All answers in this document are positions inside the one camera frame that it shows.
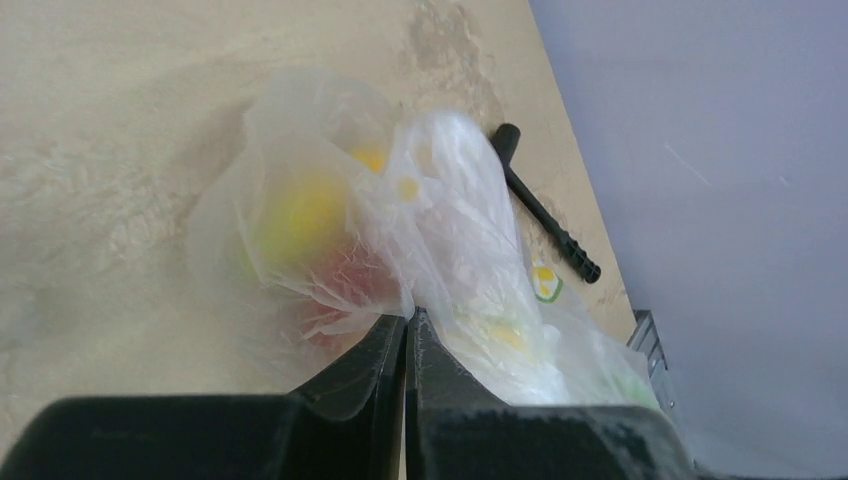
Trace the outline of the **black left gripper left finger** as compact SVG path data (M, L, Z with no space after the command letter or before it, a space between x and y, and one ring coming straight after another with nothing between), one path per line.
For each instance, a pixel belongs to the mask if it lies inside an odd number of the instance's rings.
M286 394L76 397L44 408L5 479L394 479L406 323L380 318Z

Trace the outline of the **translucent printed plastic bag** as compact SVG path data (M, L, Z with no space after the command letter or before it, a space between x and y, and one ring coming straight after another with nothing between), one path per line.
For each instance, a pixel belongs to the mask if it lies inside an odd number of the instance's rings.
M319 265L363 246L400 287L402 311L381 315L425 309L442 344L500 399L657 406L643 356L605 334L577 298L543 302L555 277L527 261L500 161L467 115L406 117L360 80L291 68L242 126L244 150L189 217L187 263L275 384L299 386L364 337L331 350L299 332ZM311 260L269 267L255 227L271 190L306 174L348 184L346 236Z

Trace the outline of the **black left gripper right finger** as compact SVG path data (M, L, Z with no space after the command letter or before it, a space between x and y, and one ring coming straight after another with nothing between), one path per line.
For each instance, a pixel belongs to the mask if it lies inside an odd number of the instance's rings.
M638 406L511 406L443 346L423 309L407 331L410 479L693 479L670 422Z

